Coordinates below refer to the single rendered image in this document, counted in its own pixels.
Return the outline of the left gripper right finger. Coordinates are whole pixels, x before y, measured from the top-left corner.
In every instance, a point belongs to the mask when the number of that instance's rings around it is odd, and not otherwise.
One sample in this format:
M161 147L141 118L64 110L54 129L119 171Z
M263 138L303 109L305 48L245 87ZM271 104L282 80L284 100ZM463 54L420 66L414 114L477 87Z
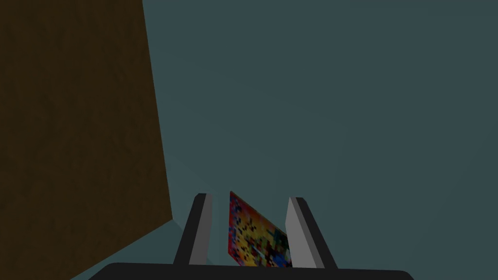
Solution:
M293 267L338 268L304 198L289 198L285 229Z

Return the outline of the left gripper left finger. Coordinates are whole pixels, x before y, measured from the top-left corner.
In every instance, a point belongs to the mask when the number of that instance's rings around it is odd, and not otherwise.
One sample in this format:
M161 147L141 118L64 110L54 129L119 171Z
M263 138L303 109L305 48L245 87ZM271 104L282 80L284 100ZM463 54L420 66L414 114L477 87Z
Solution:
M206 265L212 226L212 195L195 196L173 261L175 265Z

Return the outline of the colourful picture on wall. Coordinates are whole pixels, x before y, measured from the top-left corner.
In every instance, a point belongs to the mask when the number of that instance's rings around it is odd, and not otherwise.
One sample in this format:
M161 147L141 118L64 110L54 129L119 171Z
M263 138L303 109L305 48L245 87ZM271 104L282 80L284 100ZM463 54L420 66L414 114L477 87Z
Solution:
M293 266L287 235L233 192L228 254L240 266Z

